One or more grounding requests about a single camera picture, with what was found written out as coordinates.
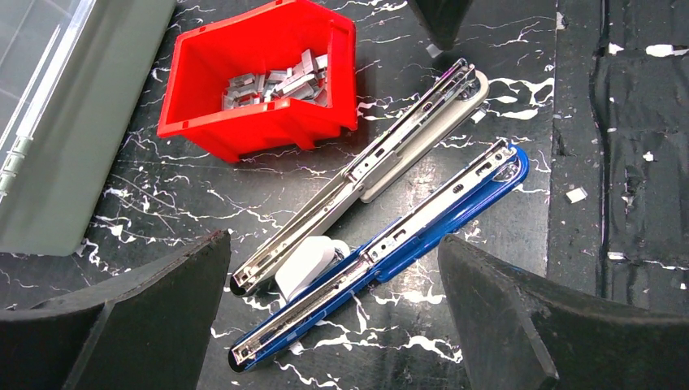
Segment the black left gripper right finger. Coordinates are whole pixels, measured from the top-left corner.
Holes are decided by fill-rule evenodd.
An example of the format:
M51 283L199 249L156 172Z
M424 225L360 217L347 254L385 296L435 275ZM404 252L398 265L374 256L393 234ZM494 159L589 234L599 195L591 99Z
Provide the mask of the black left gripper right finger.
M440 276L474 389L685 389L688 319L552 282L463 239Z

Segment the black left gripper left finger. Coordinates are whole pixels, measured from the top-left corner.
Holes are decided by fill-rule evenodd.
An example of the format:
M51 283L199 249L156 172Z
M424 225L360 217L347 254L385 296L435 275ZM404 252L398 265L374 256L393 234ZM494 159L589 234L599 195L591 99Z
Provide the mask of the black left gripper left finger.
M4 389L194 389L231 260L218 231L132 271L1 313Z

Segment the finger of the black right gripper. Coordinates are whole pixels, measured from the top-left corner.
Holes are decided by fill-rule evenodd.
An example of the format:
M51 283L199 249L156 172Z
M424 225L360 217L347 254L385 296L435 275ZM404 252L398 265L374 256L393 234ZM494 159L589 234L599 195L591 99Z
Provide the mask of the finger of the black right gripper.
M431 42L451 50L472 0L409 0L408 4Z

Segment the black silver stapler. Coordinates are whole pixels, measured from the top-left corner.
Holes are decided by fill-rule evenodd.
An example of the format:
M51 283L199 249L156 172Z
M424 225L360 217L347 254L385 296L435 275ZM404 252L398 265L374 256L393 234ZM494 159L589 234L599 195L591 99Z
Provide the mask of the black silver stapler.
M487 99L486 75L458 59L388 130L322 187L232 273L245 297L268 283L308 236L323 234L355 202L372 202Z

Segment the blue stapler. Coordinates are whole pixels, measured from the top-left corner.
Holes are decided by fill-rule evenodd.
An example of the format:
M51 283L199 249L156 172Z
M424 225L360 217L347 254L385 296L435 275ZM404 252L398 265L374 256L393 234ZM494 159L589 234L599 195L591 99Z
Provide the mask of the blue stapler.
M236 373L253 368L299 340L371 281L389 281L434 249L444 236L519 186L528 171L529 159L521 148L505 140L491 145L407 214L239 338L227 354L230 368Z

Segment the red plastic bin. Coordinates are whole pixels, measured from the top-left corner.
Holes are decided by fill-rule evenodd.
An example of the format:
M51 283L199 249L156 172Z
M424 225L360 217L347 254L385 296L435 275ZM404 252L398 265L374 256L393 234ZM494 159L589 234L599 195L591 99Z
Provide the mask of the red plastic bin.
M158 122L160 137L182 136L234 163L284 145L304 150L358 125L356 26L311 1L273 1L180 34ZM327 102L291 97L224 110L232 77L291 67L310 50L328 58Z

